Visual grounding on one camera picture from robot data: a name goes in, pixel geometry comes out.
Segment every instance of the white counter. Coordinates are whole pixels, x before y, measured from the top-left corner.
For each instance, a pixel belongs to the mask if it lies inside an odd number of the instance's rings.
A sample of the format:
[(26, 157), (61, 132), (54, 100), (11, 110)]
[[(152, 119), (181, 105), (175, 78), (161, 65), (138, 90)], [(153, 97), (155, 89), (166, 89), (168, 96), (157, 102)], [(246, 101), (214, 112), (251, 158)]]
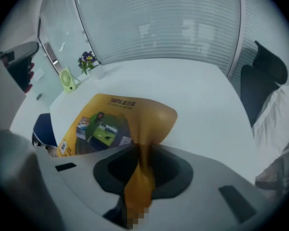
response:
[(178, 113), (161, 144), (220, 161), (254, 183), (261, 172), (250, 123), (218, 67), (181, 59), (143, 59), (103, 68), (103, 78), (88, 78), (74, 92), (61, 93), (50, 106), (58, 144), (95, 94), (147, 98)]

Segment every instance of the glass partition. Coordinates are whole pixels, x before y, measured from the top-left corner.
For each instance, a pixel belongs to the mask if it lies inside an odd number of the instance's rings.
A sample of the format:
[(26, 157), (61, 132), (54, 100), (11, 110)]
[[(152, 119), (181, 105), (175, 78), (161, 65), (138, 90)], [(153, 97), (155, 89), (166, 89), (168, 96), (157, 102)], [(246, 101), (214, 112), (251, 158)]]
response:
[(57, 60), (77, 77), (81, 74), (78, 58), (92, 49), (74, 3), (73, 0), (43, 0), (40, 17)]
[(76, 0), (102, 64), (141, 58), (232, 63), (240, 0)]

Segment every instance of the purple flower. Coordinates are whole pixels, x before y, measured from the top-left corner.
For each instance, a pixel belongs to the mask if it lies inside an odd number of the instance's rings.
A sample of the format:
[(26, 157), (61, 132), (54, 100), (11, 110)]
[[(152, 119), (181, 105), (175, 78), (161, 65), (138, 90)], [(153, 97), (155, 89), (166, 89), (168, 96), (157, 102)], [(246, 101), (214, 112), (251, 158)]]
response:
[(96, 60), (95, 56), (92, 55), (92, 51), (89, 52), (89, 53), (85, 51), (85, 52), (82, 54), (82, 58), (83, 58), (83, 60), (86, 61), (86, 62), (88, 62), (88, 61), (94, 62), (94, 61)]

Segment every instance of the desk fan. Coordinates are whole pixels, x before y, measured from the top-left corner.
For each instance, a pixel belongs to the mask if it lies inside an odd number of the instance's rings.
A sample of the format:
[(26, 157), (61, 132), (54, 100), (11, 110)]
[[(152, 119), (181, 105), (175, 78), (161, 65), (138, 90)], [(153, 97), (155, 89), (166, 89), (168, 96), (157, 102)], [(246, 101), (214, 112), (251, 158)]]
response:
[(59, 77), (60, 77), (60, 81), (61, 81), (61, 84), (63, 86), (63, 89), (66, 93), (69, 93), (69, 92), (76, 89), (76, 85), (74, 83), (72, 74), (69, 71), (68, 67), (64, 68), (60, 72)]

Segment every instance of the black office chair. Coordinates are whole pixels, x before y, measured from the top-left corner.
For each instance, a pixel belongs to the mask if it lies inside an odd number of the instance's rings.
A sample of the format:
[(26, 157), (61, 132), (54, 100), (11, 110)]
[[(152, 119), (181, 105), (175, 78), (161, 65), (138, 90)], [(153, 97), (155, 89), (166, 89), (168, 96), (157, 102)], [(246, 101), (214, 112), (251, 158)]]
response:
[(33, 128), (32, 144), (44, 147), (57, 147), (53, 134), (50, 113), (40, 114)]
[[(265, 100), (269, 95), (287, 82), (288, 72), (283, 61), (268, 51), (259, 42), (258, 52), (253, 66), (244, 65), (241, 70), (241, 101), (253, 126), (257, 120)], [(277, 181), (256, 181), (256, 186), (265, 190), (276, 190), (280, 196), (283, 192), (284, 162), (282, 158), (276, 160), (278, 164)]]

